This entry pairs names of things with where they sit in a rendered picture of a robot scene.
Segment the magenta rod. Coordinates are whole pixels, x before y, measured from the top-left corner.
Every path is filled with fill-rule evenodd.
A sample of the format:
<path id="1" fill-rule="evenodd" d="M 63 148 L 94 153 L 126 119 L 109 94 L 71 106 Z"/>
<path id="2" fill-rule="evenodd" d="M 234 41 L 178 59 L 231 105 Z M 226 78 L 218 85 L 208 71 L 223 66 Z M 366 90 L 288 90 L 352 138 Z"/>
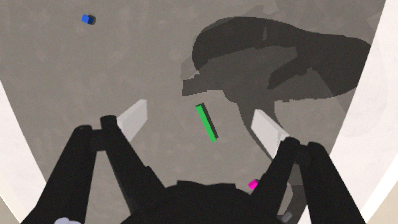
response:
<path id="1" fill-rule="evenodd" d="M 251 189 L 254 189 L 255 187 L 256 187 L 256 185 L 257 185 L 257 181 L 254 179 L 252 182 L 250 182 L 248 185 L 249 185 L 249 188 L 251 188 Z"/>

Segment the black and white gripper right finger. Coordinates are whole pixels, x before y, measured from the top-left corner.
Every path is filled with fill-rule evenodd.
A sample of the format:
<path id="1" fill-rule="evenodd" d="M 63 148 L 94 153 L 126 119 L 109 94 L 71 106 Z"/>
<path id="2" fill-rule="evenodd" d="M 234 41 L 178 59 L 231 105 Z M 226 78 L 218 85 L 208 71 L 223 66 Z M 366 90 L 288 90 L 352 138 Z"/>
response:
<path id="1" fill-rule="evenodd" d="M 311 224 L 367 224 L 324 146 L 300 144 L 259 109 L 251 129 L 273 161 L 233 224 L 275 224 L 293 164 L 300 168 Z"/>

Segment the green rod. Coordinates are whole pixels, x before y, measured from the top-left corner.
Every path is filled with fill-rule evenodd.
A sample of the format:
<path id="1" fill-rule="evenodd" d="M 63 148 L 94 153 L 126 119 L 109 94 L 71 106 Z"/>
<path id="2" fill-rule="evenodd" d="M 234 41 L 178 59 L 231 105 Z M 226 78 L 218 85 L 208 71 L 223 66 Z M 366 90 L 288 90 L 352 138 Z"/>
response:
<path id="1" fill-rule="evenodd" d="M 209 121 L 208 121 L 208 119 L 206 117 L 206 114 L 205 114 L 203 108 L 202 108 L 202 105 L 201 104 L 196 105 L 196 109 L 197 109 L 198 114 L 199 114 L 199 116 L 200 116 L 200 118 L 201 118 L 201 120 L 202 120 L 202 122 L 203 122 L 203 124 L 205 126 L 205 129 L 206 129 L 206 131 L 207 131 L 207 133 L 208 133 L 208 135 L 209 135 L 209 137 L 211 139 L 211 142 L 217 141 L 216 137 L 215 137 L 215 134 L 214 134 L 214 132 L 213 132 L 213 130 L 211 128 L 211 125 L 210 125 L 210 123 L 209 123 Z"/>

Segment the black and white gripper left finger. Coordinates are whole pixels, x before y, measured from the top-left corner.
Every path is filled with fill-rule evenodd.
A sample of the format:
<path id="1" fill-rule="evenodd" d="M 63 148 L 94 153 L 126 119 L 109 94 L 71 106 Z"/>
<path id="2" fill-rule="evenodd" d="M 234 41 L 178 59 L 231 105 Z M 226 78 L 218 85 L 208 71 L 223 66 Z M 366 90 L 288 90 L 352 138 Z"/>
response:
<path id="1" fill-rule="evenodd" d="M 85 224 L 97 151 L 106 151 L 130 214 L 139 209 L 146 224 L 193 224 L 130 145 L 146 120 L 147 101 L 140 99 L 118 118 L 101 117 L 102 129 L 76 127 L 36 206 L 20 224 Z"/>

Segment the small blue cube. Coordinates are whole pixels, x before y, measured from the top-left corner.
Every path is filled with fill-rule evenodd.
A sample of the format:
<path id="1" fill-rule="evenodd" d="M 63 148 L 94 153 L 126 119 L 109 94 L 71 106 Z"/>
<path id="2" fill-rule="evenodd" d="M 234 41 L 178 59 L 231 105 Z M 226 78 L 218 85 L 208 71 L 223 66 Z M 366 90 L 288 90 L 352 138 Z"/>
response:
<path id="1" fill-rule="evenodd" d="M 85 22 L 85 23 L 87 23 L 87 24 L 92 25 L 93 18 L 91 18 L 91 17 L 89 17 L 89 16 L 87 16 L 87 15 L 83 15 L 82 21 Z"/>

